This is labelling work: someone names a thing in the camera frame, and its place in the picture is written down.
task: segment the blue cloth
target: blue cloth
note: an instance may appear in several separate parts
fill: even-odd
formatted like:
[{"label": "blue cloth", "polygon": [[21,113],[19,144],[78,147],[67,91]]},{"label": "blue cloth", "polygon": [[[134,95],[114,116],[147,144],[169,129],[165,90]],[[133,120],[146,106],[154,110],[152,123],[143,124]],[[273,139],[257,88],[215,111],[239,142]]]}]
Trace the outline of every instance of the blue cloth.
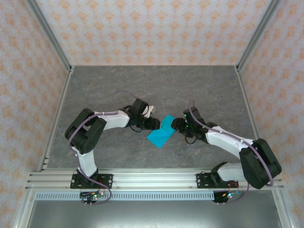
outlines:
[{"label": "blue cloth", "polygon": [[161,128],[152,131],[147,139],[158,148],[161,148],[175,132],[175,130],[171,128],[171,123],[174,119],[173,116],[166,116],[161,122]]}]

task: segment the orange patterned wall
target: orange patterned wall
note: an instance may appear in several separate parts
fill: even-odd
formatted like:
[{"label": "orange patterned wall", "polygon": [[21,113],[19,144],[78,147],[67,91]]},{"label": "orange patterned wall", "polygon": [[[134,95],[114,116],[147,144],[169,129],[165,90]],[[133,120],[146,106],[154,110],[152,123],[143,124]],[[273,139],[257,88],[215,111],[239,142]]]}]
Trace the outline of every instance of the orange patterned wall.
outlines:
[{"label": "orange patterned wall", "polygon": [[66,76],[25,0],[0,2],[0,226],[13,225]]},{"label": "orange patterned wall", "polygon": [[72,65],[235,65],[271,0],[38,0]]},{"label": "orange patterned wall", "polygon": [[293,213],[304,224],[303,2],[282,1],[241,73],[260,134],[281,162]]}]

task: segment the gray marble surface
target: gray marble surface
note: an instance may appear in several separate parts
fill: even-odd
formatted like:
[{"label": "gray marble surface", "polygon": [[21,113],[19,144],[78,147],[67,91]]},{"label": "gray marble surface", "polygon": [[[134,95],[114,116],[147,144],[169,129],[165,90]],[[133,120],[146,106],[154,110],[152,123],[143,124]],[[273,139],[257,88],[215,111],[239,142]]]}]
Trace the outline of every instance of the gray marble surface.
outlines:
[{"label": "gray marble surface", "polygon": [[[64,133],[84,109],[109,112],[131,105],[132,91],[156,107],[153,117],[183,117],[190,99],[206,122],[214,122],[234,134],[254,138],[248,112],[233,66],[76,66],[70,80],[51,148],[49,168],[75,168]],[[221,162],[238,162],[223,149],[197,141],[186,144],[175,132],[158,149],[147,140],[150,131],[130,128],[103,132],[95,147],[98,168],[210,168]]]}]

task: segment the black mounting bracket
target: black mounting bracket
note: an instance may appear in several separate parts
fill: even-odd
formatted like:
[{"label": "black mounting bracket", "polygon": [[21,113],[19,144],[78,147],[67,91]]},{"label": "black mounting bracket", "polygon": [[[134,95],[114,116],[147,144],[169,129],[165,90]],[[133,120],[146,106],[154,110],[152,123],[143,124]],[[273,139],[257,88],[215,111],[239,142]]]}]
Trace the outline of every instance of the black mounting bracket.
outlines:
[{"label": "black mounting bracket", "polygon": [[237,188],[235,185],[231,185],[230,182],[236,183],[237,181],[230,180],[230,181],[223,181],[220,176],[218,175],[219,168],[226,164],[226,162],[222,162],[221,164],[214,167],[211,172],[202,172],[196,174],[196,184],[198,189],[227,189],[227,188]]},{"label": "black mounting bracket", "polygon": [[[97,174],[96,181],[100,181],[108,188],[112,188],[113,174]],[[100,185],[87,182],[83,179],[81,174],[73,174],[71,180],[71,189],[99,189]]]}]

